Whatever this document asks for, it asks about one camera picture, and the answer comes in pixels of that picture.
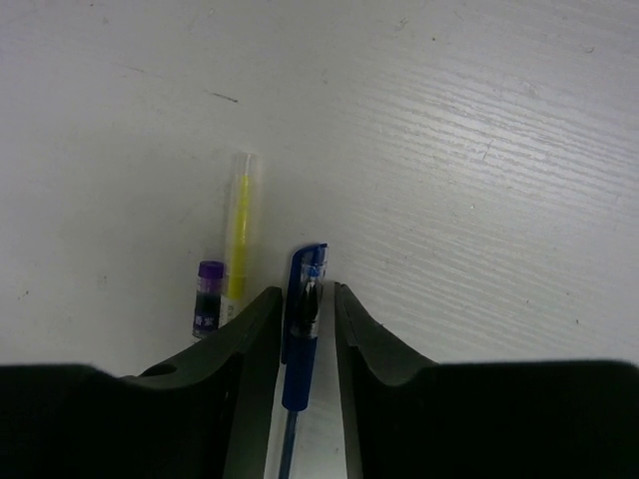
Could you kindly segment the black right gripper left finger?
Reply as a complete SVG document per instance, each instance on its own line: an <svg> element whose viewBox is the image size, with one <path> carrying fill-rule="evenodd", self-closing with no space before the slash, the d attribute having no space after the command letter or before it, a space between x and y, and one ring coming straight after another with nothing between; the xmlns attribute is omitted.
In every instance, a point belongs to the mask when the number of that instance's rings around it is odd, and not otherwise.
<svg viewBox="0 0 639 479"><path fill-rule="evenodd" d="M281 346L266 288L209 337L138 376L82 364L1 370L5 478L260 478Z"/></svg>

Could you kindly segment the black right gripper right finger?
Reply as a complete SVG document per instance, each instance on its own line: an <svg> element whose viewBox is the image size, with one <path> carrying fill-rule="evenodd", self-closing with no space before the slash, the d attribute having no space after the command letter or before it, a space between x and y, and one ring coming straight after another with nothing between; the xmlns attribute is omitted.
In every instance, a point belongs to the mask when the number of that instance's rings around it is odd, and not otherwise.
<svg viewBox="0 0 639 479"><path fill-rule="evenodd" d="M344 284L334 332L351 478L634 478L638 369L617 360L438 363Z"/></svg>

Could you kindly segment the purple gel pen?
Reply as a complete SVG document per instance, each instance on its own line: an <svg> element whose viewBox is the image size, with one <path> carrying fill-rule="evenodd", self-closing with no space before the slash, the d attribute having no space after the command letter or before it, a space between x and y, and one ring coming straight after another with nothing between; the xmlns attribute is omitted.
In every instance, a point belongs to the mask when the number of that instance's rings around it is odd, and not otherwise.
<svg viewBox="0 0 639 479"><path fill-rule="evenodd" d="M219 328L225 265L220 261L199 263L192 338L199 341Z"/></svg>

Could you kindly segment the blue gel pen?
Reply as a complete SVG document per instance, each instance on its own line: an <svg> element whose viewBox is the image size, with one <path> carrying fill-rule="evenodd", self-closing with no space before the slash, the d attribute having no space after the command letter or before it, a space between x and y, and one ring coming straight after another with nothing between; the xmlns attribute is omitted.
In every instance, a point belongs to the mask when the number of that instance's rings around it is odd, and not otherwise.
<svg viewBox="0 0 639 479"><path fill-rule="evenodd" d="M288 478L299 414L308 408L315 365L328 244L312 243L292 256L284 311L281 364L285 367L282 406L287 411L280 478Z"/></svg>

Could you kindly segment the yellow highlighter pen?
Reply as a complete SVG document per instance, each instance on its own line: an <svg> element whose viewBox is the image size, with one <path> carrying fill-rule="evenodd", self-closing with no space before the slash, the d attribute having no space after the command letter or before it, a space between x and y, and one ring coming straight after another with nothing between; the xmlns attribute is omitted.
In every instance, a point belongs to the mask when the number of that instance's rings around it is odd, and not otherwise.
<svg viewBox="0 0 639 479"><path fill-rule="evenodd" d="M248 277L249 248L253 213L253 185L256 156L239 153L234 156L231 180L227 233L225 241L225 275L221 295L219 327L231 322L241 312L245 302Z"/></svg>

